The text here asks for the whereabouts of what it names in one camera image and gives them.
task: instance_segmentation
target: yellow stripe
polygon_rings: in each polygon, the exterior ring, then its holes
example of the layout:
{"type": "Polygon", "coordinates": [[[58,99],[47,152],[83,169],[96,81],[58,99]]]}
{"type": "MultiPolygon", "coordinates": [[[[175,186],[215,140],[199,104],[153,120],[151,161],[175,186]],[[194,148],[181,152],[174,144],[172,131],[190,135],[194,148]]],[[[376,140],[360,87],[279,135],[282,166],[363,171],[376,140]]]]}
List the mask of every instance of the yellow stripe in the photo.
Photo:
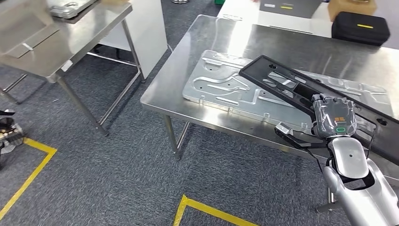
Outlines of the yellow stripe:
{"type": "Polygon", "coordinates": [[[368,25],[363,25],[363,24],[358,24],[359,27],[365,27],[365,28],[374,28],[372,26],[368,26],[368,25]]]}
{"type": "Polygon", "coordinates": [[[0,210],[0,220],[3,219],[4,215],[10,210],[10,208],[14,205],[14,203],[19,199],[19,197],[24,193],[27,187],[32,183],[32,181],[36,178],[36,176],[42,171],[42,169],[46,166],[48,161],[53,157],[56,153],[57,149],[49,147],[47,145],[36,142],[32,139],[25,138],[24,143],[37,148],[41,151],[48,153],[48,155],[43,159],[40,165],[33,171],[33,173],[28,177],[28,179],[24,182],[24,184],[19,188],[19,190],[11,197],[11,199],[7,202],[2,210],[0,210]]]}
{"type": "Polygon", "coordinates": [[[187,205],[187,197],[183,194],[182,200],[180,201],[179,207],[177,208],[177,213],[175,216],[175,221],[173,222],[173,226],[179,226],[180,221],[182,220],[184,210],[187,205]]]}
{"type": "Polygon", "coordinates": [[[57,149],[55,149],[55,148],[49,147],[47,145],[44,145],[42,143],[39,143],[39,142],[34,141],[32,139],[29,139],[29,138],[24,138],[24,143],[29,145],[29,146],[31,146],[31,147],[39,149],[39,150],[41,150],[43,152],[46,152],[48,154],[54,154],[57,151],[57,149]]]}
{"type": "Polygon", "coordinates": [[[228,221],[228,222],[233,223],[238,226],[257,226],[256,224],[253,224],[253,223],[243,220],[241,218],[235,217],[231,214],[222,212],[220,210],[217,210],[215,208],[212,208],[210,206],[207,206],[205,204],[202,204],[201,202],[197,202],[192,199],[187,199],[187,206],[191,206],[193,208],[196,208],[197,210],[200,210],[202,212],[205,212],[207,214],[210,214],[217,218],[223,219],[225,221],[228,221]]]}

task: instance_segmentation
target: stainless steel table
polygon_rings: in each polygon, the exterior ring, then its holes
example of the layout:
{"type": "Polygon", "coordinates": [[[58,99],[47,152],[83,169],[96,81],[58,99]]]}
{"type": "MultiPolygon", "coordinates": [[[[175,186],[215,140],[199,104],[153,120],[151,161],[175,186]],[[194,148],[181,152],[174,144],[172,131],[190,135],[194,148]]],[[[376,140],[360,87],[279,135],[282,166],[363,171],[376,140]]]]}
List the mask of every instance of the stainless steel table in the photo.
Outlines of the stainless steel table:
{"type": "Polygon", "coordinates": [[[88,10],[86,14],[74,24],[56,21],[60,30],[36,46],[33,51],[26,53],[20,58],[0,56],[0,64],[29,72],[39,78],[46,79],[50,83],[60,84],[94,126],[104,135],[107,135],[102,124],[115,109],[122,97],[127,93],[133,82],[138,77],[141,78],[141,81],[144,81],[137,54],[124,20],[126,15],[131,11],[132,7],[130,3],[115,6],[100,2],[88,10]],[[138,68],[138,73],[132,77],[132,80],[117,97],[102,119],[97,121],[63,77],[68,69],[81,60],[112,28],[121,22],[135,60],[135,65],[120,60],[105,58],[136,66],[138,68]]]}
{"type": "MultiPolygon", "coordinates": [[[[190,122],[312,159],[278,137],[273,125],[183,99],[183,87],[207,49],[249,59],[265,54],[295,69],[384,87],[399,117],[399,50],[198,16],[141,97],[143,107],[163,115],[177,160],[190,122]],[[187,121],[177,141],[171,116],[187,121]]],[[[323,162],[328,157],[324,149],[314,153],[323,162]]],[[[372,153],[370,157],[390,183],[399,185],[398,166],[372,153]]]]}

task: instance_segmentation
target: cardboard box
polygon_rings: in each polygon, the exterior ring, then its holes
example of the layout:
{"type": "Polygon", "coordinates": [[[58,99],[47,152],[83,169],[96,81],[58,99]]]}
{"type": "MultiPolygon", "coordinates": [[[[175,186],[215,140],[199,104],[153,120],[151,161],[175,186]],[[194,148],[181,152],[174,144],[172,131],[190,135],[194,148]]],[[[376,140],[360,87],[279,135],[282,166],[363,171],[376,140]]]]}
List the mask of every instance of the cardboard box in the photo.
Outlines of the cardboard box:
{"type": "Polygon", "coordinates": [[[340,12],[359,13],[364,15],[373,15],[377,10],[375,0],[362,2],[361,0],[331,0],[328,4],[328,13],[331,21],[334,21],[336,15],[340,12]]]}

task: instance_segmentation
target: white label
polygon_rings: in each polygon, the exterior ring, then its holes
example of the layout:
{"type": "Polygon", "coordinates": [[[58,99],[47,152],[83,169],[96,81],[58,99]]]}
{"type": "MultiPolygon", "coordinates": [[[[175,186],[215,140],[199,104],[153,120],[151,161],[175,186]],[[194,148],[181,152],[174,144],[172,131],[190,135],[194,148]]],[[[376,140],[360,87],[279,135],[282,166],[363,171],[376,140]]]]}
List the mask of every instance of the white label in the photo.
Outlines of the white label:
{"type": "Polygon", "coordinates": [[[62,67],[61,70],[63,70],[64,72],[66,72],[71,66],[72,66],[72,61],[68,60],[62,67]]]}

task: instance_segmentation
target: machined metal plate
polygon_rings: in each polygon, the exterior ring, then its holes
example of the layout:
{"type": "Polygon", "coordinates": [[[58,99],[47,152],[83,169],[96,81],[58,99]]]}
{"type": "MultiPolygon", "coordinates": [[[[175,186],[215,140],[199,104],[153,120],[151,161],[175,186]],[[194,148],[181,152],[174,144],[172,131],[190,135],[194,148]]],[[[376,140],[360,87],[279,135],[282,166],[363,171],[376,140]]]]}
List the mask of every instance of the machined metal plate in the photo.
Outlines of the machined metal plate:
{"type": "MultiPolygon", "coordinates": [[[[183,97],[273,125],[285,122],[294,130],[311,134],[312,123],[307,114],[238,74],[240,69],[250,62],[250,59],[206,50],[183,89],[183,97]]],[[[310,72],[299,72],[387,115],[393,115],[389,97],[383,88],[310,72]]],[[[290,85],[290,80],[278,74],[271,76],[283,84],[288,82],[285,84],[287,86],[290,85]]],[[[357,119],[359,127],[373,131],[374,124],[359,117],[357,119]]]]}
{"type": "Polygon", "coordinates": [[[52,16],[70,19],[97,0],[47,0],[52,16]]]}

